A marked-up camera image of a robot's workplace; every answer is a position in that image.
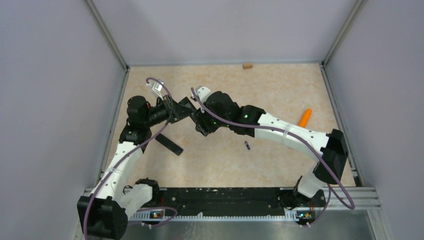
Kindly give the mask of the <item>purple blue battery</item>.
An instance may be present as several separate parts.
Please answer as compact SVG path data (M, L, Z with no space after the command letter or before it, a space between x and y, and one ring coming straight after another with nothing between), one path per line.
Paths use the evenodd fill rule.
M247 141L245 141L245 142L244 142L244 144L245 144L245 146L246 146L246 148L247 148L248 150L251 150L250 145L249 145L249 143L248 143Z

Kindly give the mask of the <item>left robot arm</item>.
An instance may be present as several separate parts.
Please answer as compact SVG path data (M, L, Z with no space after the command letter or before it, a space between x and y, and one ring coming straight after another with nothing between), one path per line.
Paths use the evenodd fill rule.
M154 207L160 202L161 194L152 183L137 183L128 193L123 192L124 187L149 142L163 131L161 128L153 134L151 127L179 122L195 111L188 97L177 102L165 95L158 97L155 105L140 95L128 100L126 124L119 136L115 155L96 187L77 202L85 239L94 236L119 240L127 229L130 217L144 204Z

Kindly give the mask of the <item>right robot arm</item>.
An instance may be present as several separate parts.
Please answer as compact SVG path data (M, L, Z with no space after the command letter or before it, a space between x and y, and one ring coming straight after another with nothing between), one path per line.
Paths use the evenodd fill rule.
M333 129L330 133L313 131L288 123L262 108L253 105L238 106L224 92L212 92L207 87L191 88L191 97L200 108L195 113L196 127L204 136L218 128L229 128L238 135L274 141L308 155L316 165L301 176L293 192L293 200L299 206L307 206L317 191L328 186L340 187L346 198L352 197L341 183L349 151L343 132Z

